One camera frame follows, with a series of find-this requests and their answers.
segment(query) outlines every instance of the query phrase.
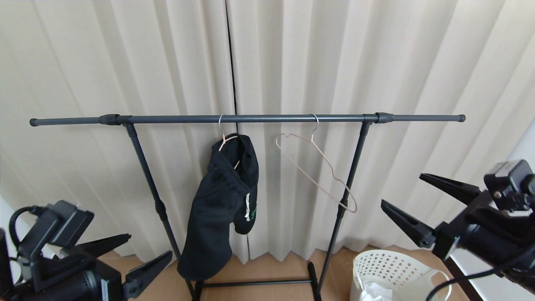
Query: wooden floor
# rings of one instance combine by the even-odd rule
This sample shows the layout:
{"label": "wooden floor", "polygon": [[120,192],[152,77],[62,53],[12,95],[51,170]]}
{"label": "wooden floor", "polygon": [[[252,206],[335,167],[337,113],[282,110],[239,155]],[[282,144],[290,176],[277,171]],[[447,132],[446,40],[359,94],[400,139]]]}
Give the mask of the wooden floor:
{"label": "wooden floor", "polygon": [[[408,251],[398,247],[388,248],[392,251],[405,253],[422,263],[446,272],[449,272],[444,264],[429,251]],[[352,262],[357,252],[342,249],[331,259],[327,278],[322,289],[323,301],[347,301],[352,278]],[[136,257],[119,258],[114,253],[101,257],[101,260],[119,270],[123,277],[128,271],[141,262]],[[325,252],[316,250],[310,260],[316,266],[319,278],[321,268],[325,260]],[[247,264],[233,257],[230,262],[208,283],[229,281],[253,281],[273,279],[301,279],[307,278],[307,263],[301,257],[290,253],[283,261],[277,261],[273,256],[265,254],[257,259],[250,260]],[[177,263],[173,263],[164,270],[158,278],[136,299],[138,301],[186,301],[191,300],[184,280],[177,273]],[[210,288],[203,289],[202,301],[227,301],[227,300],[257,300],[257,301],[301,301],[312,300],[310,284],[284,284],[284,285],[260,285],[250,287]],[[458,285],[453,288],[449,301],[469,301]]]}

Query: clothes hanger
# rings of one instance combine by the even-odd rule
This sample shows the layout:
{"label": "clothes hanger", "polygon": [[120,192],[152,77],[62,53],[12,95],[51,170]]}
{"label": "clothes hanger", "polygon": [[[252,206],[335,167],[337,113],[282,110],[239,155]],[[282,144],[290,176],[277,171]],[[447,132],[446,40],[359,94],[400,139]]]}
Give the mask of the clothes hanger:
{"label": "clothes hanger", "polygon": [[[221,130],[221,133],[223,133],[223,143],[221,143],[221,146],[219,147],[219,151],[220,152],[223,149],[223,146],[225,145],[225,143],[227,143],[228,141],[238,137],[238,136],[232,136],[232,137],[230,137],[228,139],[225,138],[225,131],[223,131],[223,129],[221,128],[221,118],[223,117],[223,115],[224,114],[221,114],[221,116],[219,116],[219,122],[217,123],[217,124],[219,124],[219,129]],[[234,169],[236,169],[236,167],[238,167],[238,164],[240,164],[240,160],[238,160],[238,162],[234,166]]]}
{"label": "clothes hanger", "polygon": [[[293,133],[290,133],[290,134],[284,134],[284,133],[281,133],[279,136],[277,136],[277,138],[275,139],[275,144],[277,145],[277,147],[280,149],[280,151],[286,156],[288,157],[288,159],[290,159],[290,161],[297,167],[299,168],[299,170],[301,170],[301,172],[307,176],[318,188],[320,188],[323,192],[325,192],[332,200],[334,200],[338,205],[342,206],[343,208],[345,208],[347,211],[349,212],[352,212],[352,213],[355,213],[357,212],[357,201],[355,200],[355,197],[353,197],[353,194],[351,193],[351,190],[349,189],[349,187],[347,187],[347,185],[339,178],[337,178],[335,175],[334,175],[334,168],[333,168],[333,165],[329,162],[329,160],[325,157],[325,154],[322,152],[321,149],[319,149],[319,147],[316,145],[316,143],[314,142],[314,131],[318,128],[319,126],[319,119],[318,119],[318,116],[316,116],[315,114],[312,114],[315,118],[316,118],[316,127],[312,130],[312,134],[310,135],[310,139],[308,138],[305,138],[305,137],[301,137],[301,136],[298,136],[296,134],[293,134]],[[327,162],[327,164],[329,165],[329,167],[331,168],[331,174],[333,176],[333,178],[335,180],[337,180],[338,182],[342,183],[342,185],[346,188],[346,190],[349,192],[349,196],[351,197],[351,200],[353,201],[353,203],[355,204],[355,209],[349,209],[349,207],[347,207],[346,205],[342,204],[341,201],[337,200],[335,197],[333,197],[330,193],[328,193],[325,189],[323,189],[323,187],[319,186],[318,182],[314,181],[309,175],[307,175],[306,172],[304,172],[304,170],[299,167],[299,165],[297,165],[297,163],[295,163],[294,160],[292,160],[292,158],[290,158],[290,156],[280,147],[279,145],[279,138],[281,136],[285,136],[286,138],[289,138],[290,136],[294,136],[294,137],[297,137],[297,138],[300,138],[300,139],[303,139],[305,141],[308,141],[310,143],[312,143],[315,148],[318,150],[318,152],[322,155],[323,159],[325,160],[325,162]]]}

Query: clothes rack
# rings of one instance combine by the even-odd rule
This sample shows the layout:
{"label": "clothes rack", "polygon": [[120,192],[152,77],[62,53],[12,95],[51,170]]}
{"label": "clothes rack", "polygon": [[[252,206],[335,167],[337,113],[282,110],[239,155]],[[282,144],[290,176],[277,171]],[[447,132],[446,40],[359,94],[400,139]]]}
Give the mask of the clothes rack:
{"label": "clothes rack", "polygon": [[[126,128],[128,136],[132,141],[137,158],[143,169],[145,178],[152,193],[154,199],[156,213],[159,215],[160,220],[165,229],[165,233],[169,238],[171,247],[180,259],[180,250],[177,245],[177,241],[174,237],[173,230],[169,224],[167,218],[167,212],[165,205],[159,197],[156,184],[152,178],[152,174],[147,163],[147,159],[143,153],[140,141],[137,138],[137,132],[134,127],[136,123],[282,123],[282,122],[361,122],[362,126],[358,136],[358,142],[355,148],[355,154],[349,169],[349,175],[347,178],[347,187],[351,188],[353,178],[355,177],[355,171],[364,147],[364,141],[368,133],[368,129],[372,123],[389,123],[399,121],[439,121],[439,122],[463,122],[465,120],[464,115],[394,115],[384,112],[378,112],[375,114],[357,114],[357,115],[316,115],[317,119],[313,115],[184,115],[184,116],[130,116],[119,114],[108,114],[100,117],[78,117],[78,118],[49,118],[49,119],[30,119],[31,126],[41,125],[66,125],[66,124],[104,124],[104,125],[123,125]],[[344,193],[341,199],[341,203],[347,206],[348,190],[344,188]],[[226,282],[226,283],[204,283],[198,281],[195,286],[188,280],[186,284],[193,301],[199,301],[201,293],[204,288],[220,288],[220,287],[238,287],[246,285],[274,285],[274,284],[295,284],[295,283],[310,283],[312,288],[312,295],[314,301],[321,301],[321,290],[327,275],[327,269],[331,261],[334,243],[338,236],[340,224],[345,213],[344,207],[338,206],[337,218],[334,223],[331,240],[327,249],[327,255],[325,262],[323,263],[323,269],[319,280],[316,277],[316,270],[312,262],[308,262],[307,268],[309,277],[306,279],[294,279],[294,280],[273,280],[273,281],[248,281],[248,282]]]}

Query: white plastic basket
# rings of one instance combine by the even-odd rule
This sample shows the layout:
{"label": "white plastic basket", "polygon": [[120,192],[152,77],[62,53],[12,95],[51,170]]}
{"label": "white plastic basket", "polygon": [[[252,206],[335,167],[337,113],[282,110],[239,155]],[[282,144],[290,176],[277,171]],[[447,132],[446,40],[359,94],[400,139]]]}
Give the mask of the white plastic basket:
{"label": "white plastic basket", "polygon": [[[368,282],[391,289],[393,301],[423,301],[434,288],[431,277],[436,273],[449,280],[446,273],[430,268],[405,254],[386,250],[362,252],[353,259],[350,301],[359,300],[362,286]],[[444,298],[435,295],[432,300],[446,301],[451,292],[450,285]]]}

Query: curtain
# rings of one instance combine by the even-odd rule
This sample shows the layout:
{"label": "curtain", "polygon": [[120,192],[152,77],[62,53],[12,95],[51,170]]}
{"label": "curtain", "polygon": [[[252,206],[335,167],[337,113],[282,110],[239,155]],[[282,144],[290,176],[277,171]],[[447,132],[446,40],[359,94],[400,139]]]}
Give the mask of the curtain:
{"label": "curtain", "polygon": [[[1,2],[1,191],[13,207],[65,199],[94,212],[84,241],[123,232],[149,260],[170,245],[126,131],[32,128],[30,118],[219,114],[465,114],[464,123],[372,124],[335,245],[415,246],[386,199],[431,226],[463,205],[418,180],[482,186],[535,116],[530,1]],[[257,220],[232,234],[242,262],[327,249],[337,205],[281,155],[280,133],[315,124],[227,124],[251,137],[261,169]],[[214,124],[138,125],[182,249]],[[314,141],[346,178],[360,124],[320,123]],[[343,185],[306,141],[283,149],[336,198]]]}

